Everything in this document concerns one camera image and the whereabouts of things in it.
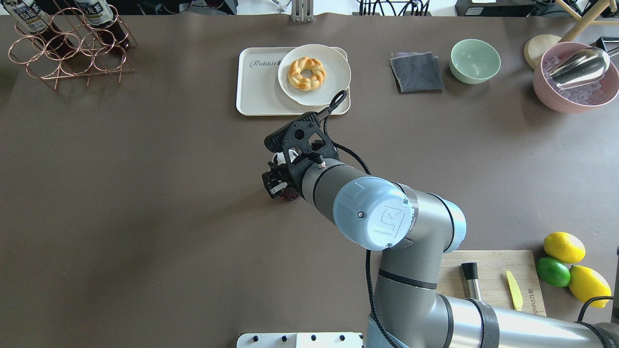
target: pink bowl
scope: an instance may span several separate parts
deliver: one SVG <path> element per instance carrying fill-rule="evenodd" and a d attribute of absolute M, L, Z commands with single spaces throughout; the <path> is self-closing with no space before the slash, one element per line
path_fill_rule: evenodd
<path fill-rule="evenodd" d="M 554 56 L 556 56 L 559 61 L 564 61 L 571 57 L 572 54 L 574 54 L 578 50 L 587 47 L 590 46 L 578 42 L 561 42 L 552 46 L 543 54 L 542 60 L 537 65 L 537 67 L 535 67 L 535 73 L 533 75 L 533 89 L 535 90 L 535 94 L 537 94 L 537 97 L 547 107 L 562 113 L 579 113 L 601 107 L 602 105 L 606 105 L 612 102 L 613 99 L 615 99 L 615 97 L 617 96 L 617 94 L 619 94 L 619 73 L 617 73 L 617 68 L 612 62 L 610 63 L 608 71 L 600 80 L 600 85 L 602 86 L 602 88 L 595 92 L 603 92 L 605 94 L 605 97 L 601 98 L 601 102 L 598 104 L 585 105 L 572 102 L 571 100 L 560 95 L 550 85 L 553 82 L 549 82 L 548 78 L 544 76 L 542 70 L 543 62 Z"/>

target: gray cloth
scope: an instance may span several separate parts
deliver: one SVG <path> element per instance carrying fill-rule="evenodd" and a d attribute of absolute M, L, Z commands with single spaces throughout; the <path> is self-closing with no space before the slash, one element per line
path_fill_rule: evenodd
<path fill-rule="evenodd" d="M 400 92 L 443 89 L 438 57 L 432 52 L 397 53 L 389 60 Z"/>

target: bread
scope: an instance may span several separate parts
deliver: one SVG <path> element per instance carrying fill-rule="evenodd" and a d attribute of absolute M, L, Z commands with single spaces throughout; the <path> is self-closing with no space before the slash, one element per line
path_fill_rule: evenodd
<path fill-rule="evenodd" d="M 301 71 L 309 70 L 312 75 L 303 77 Z M 318 59 L 302 57 L 292 62 L 288 71 L 288 82 L 300 90 L 316 90 L 327 77 L 324 66 Z"/>

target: white plate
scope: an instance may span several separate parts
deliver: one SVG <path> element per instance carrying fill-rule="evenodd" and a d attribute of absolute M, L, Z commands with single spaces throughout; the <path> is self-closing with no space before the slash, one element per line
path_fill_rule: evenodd
<path fill-rule="evenodd" d="M 318 89 L 302 91 L 288 82 L 288 70 L 292 62 L 302 57 L 320 60 L 327 72 L 327 77 Z M 331 103 L 333 97 L 350 85 L 350 65 L 344 56 L 335 49 L 324 45 L 304 45 L 295 48 L 284 56 L 279 64 L 279 85 L 292 100 L 308 107 L 317 107 Z"/>

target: bottle label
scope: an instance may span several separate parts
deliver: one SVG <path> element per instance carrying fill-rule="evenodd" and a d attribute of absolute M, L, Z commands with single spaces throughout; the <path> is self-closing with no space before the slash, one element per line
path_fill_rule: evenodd
<path fill-rule="evenodd" d="M 75 0 L 75 3 L 90 25 L 101 25 L 114 19 L 114 13 L 105 0 Z"/>
<path fill-rule="evenodd" d="M 24 0 L 18 4 L 7 2 L 6 5 L 22 30 L 38 33 L 47 29 L 50 23 L 50 16 L 43 12 L 34 0 Z"/>

